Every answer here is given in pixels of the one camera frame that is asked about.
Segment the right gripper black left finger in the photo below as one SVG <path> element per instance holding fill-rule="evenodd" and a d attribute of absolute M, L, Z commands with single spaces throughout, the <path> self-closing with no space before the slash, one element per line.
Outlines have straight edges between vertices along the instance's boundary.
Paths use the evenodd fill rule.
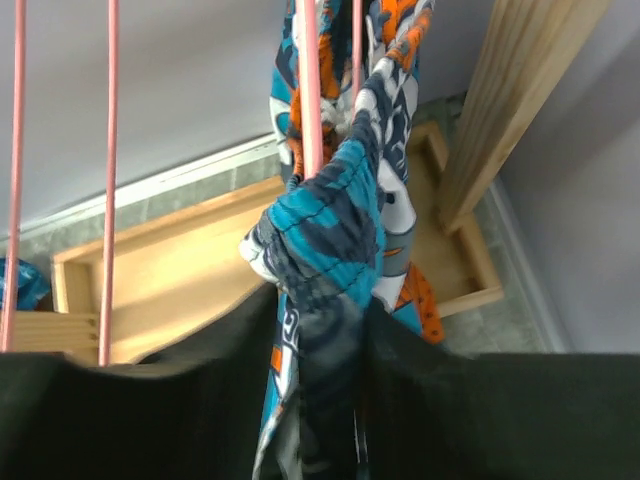
<path fill-rule="evenodd" d="M 250 478 L 276 311 L 276 289 L 262 285 L 134 365 L 4 354 L 2 477 Z"/>

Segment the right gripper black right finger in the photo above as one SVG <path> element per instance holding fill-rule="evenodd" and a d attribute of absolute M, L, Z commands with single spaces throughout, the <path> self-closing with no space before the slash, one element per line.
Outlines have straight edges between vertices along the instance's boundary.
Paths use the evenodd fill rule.
<path fill-rule="evenodd" d="M 459 356 L 373 301 L 363 368 L 374 479 L 639 475 L 635 355 Z"/>

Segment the blue orange patterned shorts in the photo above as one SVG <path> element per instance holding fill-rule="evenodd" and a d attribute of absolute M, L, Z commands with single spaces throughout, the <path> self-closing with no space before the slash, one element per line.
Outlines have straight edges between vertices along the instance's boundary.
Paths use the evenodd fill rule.
<path fill-rule="evenodd" d="M 416 213 L 407 144 L 429 1 L 367 1 L 353 33 L 347 1 L 315 3 L 322 167 L 304 171 L 299 33 L 284 16 L 269 98 L 286 191 L 240 243 L 279 291 L 256 479 L 365 479 L 355 387 L 365 314 L 375 306 L 424 341 L 444 332 L 410 259 Z"/>

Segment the wooden hanger rack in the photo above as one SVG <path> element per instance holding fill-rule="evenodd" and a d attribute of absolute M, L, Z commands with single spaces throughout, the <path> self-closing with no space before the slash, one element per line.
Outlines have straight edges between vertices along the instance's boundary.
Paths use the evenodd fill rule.
<path fill-rule="evenodd" d="M 498 1 L 448 143 L 417 114 L 409 143 L 409 194 L 418 216 L 414 264 L 449 317 L 499 301 L 498 272 L 473 209 L 608 9 L 605 1 Z M 259 282 L 238 243 L 283 190 L 262 173 L 246 187 L 119 232 L 111 358 L 131 363 L 217 319 Z M 56 254 L 50 311 L 20 311 L 12 348 L 98 361 L 101 241 Z"/>

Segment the blue patterned garment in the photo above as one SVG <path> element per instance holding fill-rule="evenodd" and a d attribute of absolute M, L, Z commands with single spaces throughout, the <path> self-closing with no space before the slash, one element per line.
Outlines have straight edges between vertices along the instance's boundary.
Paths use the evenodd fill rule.
<path fill-rule="evenodd" d="M 47 295 L 51 285 L 33 264 L 20 260 L 17 273 L 17 302 L 19 311 L 35 311 Z"/>

